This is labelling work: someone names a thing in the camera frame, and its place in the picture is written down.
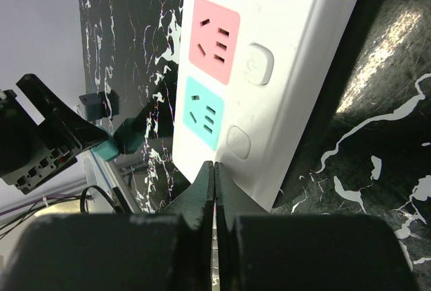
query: white button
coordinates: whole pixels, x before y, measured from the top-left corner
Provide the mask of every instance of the white button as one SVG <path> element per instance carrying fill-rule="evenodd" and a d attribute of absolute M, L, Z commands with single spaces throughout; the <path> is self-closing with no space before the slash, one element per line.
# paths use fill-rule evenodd
<path fill-rule="evenodd" d="M 244 131 L 239 129 L 237 126 L 233 126 L 229 130 L 228 146 L 230 150 L 239 158 L 245 159 L 250 154 L 250 138 Z"/>
<path fill-rule="evenodd" d="M 273 68 L 274 56 L 267 48 L 252 44 L 245 49 L 243 74 L 250 83 L 267 84 Z"/>

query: white wall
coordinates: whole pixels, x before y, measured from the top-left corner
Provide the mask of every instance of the white wall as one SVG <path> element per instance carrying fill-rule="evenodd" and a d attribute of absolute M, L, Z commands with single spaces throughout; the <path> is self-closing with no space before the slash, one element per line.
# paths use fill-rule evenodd
<path fill-rule="evenodd" d="M 0 0 L 0 66 L 0 88 L 13 89 L 37 123 L 42 117 L 15 86 L 25 73 L 76 106 L 85 94 L 78 0 Z M 76 164 L 27 196 L 0 182 L 0 211 L 84 177 L 83 164 Z"/>

